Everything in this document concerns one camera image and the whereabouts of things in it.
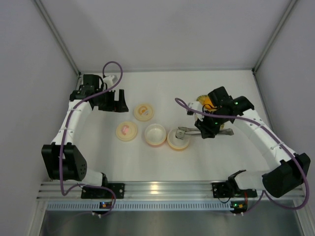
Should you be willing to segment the cream lid pink label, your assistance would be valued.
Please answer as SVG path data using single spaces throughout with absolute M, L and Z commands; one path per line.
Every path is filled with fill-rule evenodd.
M 129 142 L 135 139 L 138 133 L 137 125 L 131 121 L 124 121 L 116 128 L 116 136 L 123 142 Z

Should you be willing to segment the orange fruit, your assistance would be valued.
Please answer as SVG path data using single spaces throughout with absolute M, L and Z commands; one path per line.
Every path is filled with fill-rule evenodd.
M 206 110 L 215 110 L 215 109 L 217 109 L 217 107 L 212 103 L 212 101 L 210 100 L 209 97 L 204 97 L 204 98 L 203 98 L 202 106 L 203 106 Z

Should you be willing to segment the metal tongs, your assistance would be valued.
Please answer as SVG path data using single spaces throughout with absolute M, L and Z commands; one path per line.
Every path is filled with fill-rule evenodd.
M 234 132 L 231 128 L 220 129 L 219 132 L 215 135 L 213 134 L 203 135 L 201 131 L 197 128 L 178 127 L 178 130 L 180 130 L 181 132 L 185 134 L 185 138 L 200 136 L 202 137 L 202 139 L 206 139 L 206 138 L 215 138 L 216 135 L 227 135 L 227 136 L 234 135 Z

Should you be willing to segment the green sushi roll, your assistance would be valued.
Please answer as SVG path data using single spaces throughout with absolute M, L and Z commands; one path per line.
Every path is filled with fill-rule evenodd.
M 185 134 L 183 132 L 181 132 L 180 130 L 178 130 L 176 133 L 175 133 L 175 137 L 177 139 L 180 139 L 180 140 L 183 140 L 185 138 Z

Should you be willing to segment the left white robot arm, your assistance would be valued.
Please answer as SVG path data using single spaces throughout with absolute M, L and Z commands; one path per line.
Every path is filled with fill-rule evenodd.
M 74 90 L 68 103 L 68 110 L 56 137 L 44 145 L 41 154 L 48 176 L 51 180 L 74 180 L 94 186 L 106 186 L 106 175 L 91 170 L 87 158 L 78 148 L 87 118 L 94 108 L 100 111 L 126 113 L 129 111 L 125 100 L 125 91 L 118 91 L 115 99 L 115 75 L 100 77 L 96 74 L 85 74 L 78 89 Z

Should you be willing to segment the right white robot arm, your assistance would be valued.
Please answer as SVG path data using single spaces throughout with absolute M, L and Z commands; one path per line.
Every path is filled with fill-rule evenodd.
M 297 154 L 285 145 L 263 122 L 254 109 L 254 105 L 244 96 L 232 98 L 225 87 L 219 87 L 207 95 L 207 99 L 189 103 L 197 110 L 195 126 L 201 131 L 201 137 L 214 138 L 221 125 L 230 121 L 241 130 L 266 160 L 266 171 L 240 170 L 228 177 L 228 181 L 237 190 L 265 190 L 271 196 L 279 198 L 304 180 L 300 170 L 308 173 L 311 163 L 305 154 Z

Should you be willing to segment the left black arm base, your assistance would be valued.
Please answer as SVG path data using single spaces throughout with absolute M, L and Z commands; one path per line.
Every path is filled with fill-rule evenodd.
M 115 194 L 117 199 L 124 198 L 124 183 L 109 183 L 106 188 L 110 189 Z M 81 192 L 81 199 L 111 199 L 114 198 L 112 192 L 105 190 L 104 187 L 84 186 Z

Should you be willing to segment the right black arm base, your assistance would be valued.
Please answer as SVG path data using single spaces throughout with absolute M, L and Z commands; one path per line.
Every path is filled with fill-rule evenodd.
M 225 182 L 213 182 L 213 197 L 214 198 L 255 198 L 258 196 L 256 190 L 252 189 L 240 189 L 236 184 L 229 181 Z

